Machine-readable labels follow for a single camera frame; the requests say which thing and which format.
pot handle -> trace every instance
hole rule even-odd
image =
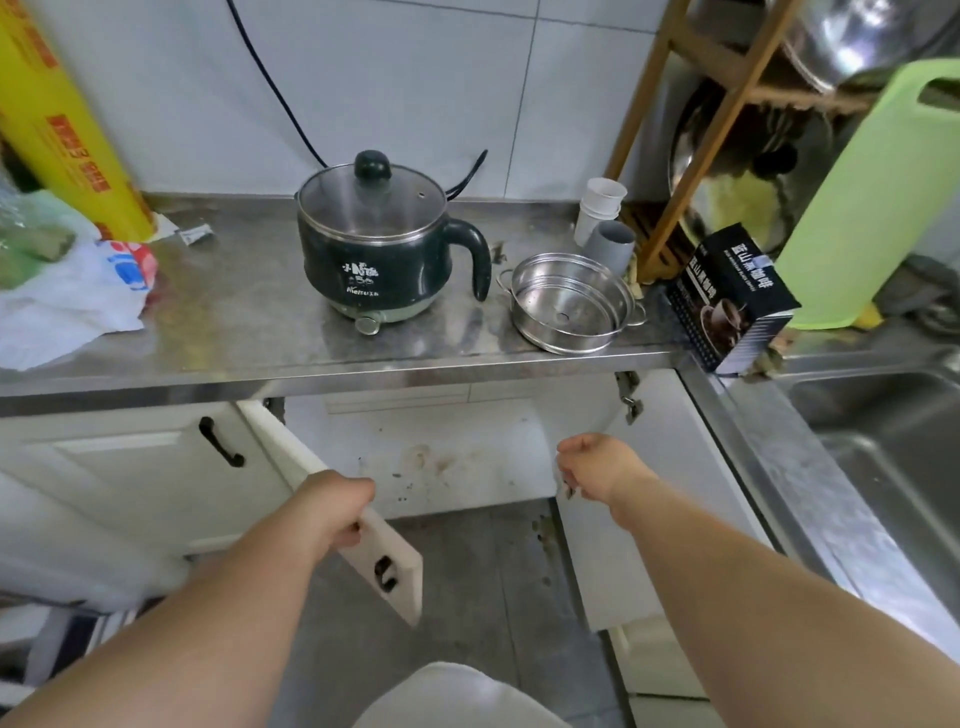
[[[485,301],[490,293],[493,264],[483,233],[464,220],[451,219],[446,222],[444,234],[448,244],[460,245],[470,251],[473,257],[473,298]]]
[[[498,286],[500,286],[500,288],[503,289],[503,291],[504,291],[505,293],[509,293],[509,294],[511,294],[511,295],[513,295],[513,293],[514,293],[513,284],[511,283],[509,286],[504,285],[504,284],[503,284],[503,277],[504,277],[506,274],[508,274],[508,273],[512,273],[513,271],[514,271],[513,268],[504,268],[502,271],[500,271],[498,274],[496,274],[496,279],[495,279],[495,280],[496,280],[496,284],[497,284]]]
[[[641,327],[647,323],[647,309],[643,303],[634,302],[634,312],[627,319],[627,326],[630,328]]]

person's arm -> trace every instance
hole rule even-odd
[[[599,434],[558,445],[567,483],[636,541],[730,728],[947,726],[960,666],[879,610],[715,519]]]
[[[262,726],[306,599],[331,547],[354,524],[373,481],[311,475],[180,592],[43,686],[3,728]]]

plastic bag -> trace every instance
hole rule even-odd
[[[49,192],[23,198],[21,209],[44,209],[77,239],[62,260],[45,263],[12,291],[0,290],[0,369],[31,369],[104,333],[143,328],[140,313],[156,277],[150,246],[98,241],[97,228]]]
[[[49,197],[21,195],[0,179],[0,289],[27,282],[45,263],[62,259],[76,240],[77,234],[60,223],[59,206],[49,204]]]

stainless steel countertop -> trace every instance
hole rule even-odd
[[[925,584],[775,381],[722,381],[686,352],[657,291],[649,323],[590,356],[557,356],[522,339],[494,285],[469,293],[469,256],[454,249],[437,301],[364,337],[307,282],[289,199],[171,198],[159,207],[215,237],[155,243],[161,278],[144,330],[111,334],[63,360],[0,370],[0,417],[181,402],[262,399],[372,388],[675,367],[783,550],[908,624],[960,661],[960,626]],[[574,250],[571,205],[454,203],[505,259]],[[796,372],[903,365],[909,335],[805,334]]]
[[[904,554],[791,403],[785,386],[809,378],[916,371],[955,347],[905,322],[862,334],[804,334],[772,380],[714,380],[731,418],[715,433],[787,553],[936,644],[960,663],[960,624]]]
[[[685,336],[660,295],[649,323],[603,352],[557,356],[527,343],[496,284],[484,303],[470,294],[467,251],[420,316],[373,337],[333,311],[303,274],[296,208],[280,198],[170,198],[158,206],[182,227],[209,223],[215,236],[186,247],[154,244],[160,279],[146,328],[109,334],[58,362],[0,370],[0,417],[18,414],[241,400],[485,379],[670,366]],[[572,205],[451,204],[502,260],[496,275],[545,251],[575,250]]]

black cabinet handle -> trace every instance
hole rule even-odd
[[[394,590],[396,586],[396,577],[390,576],[384,578],[384,574],[387,573],[387,569],[394,565],[393,559],[389,556],[384,556],[376,564],[373,565],[373,575],[376,576],[376,583],[380,585],[380,589],[389,594]]]
[[[243,468],[244,464],[247,462],[247,458],[241,455],[239,452],[231,455],[224,449],[224,446],[220,444],[220,441],[217,439],[217,436],[213,433],[213,418],[212,417],[201,417],[200,418],[200,434],[202,434],[206,441],[214,447],[221,455],[224,456],[224,460],[230,463],[230,466],[233,468]]]

